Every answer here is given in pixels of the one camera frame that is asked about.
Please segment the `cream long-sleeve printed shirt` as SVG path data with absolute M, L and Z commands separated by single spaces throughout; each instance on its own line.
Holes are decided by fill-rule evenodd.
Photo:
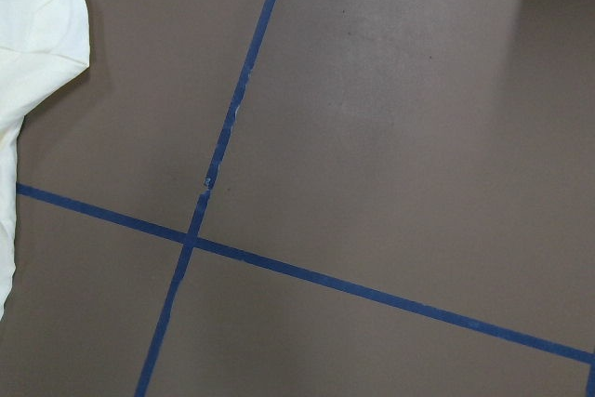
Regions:
M 90 62 L 86 0 L 1 0 L 1 298 L 15 273 L 17 142 L 25 116 Z

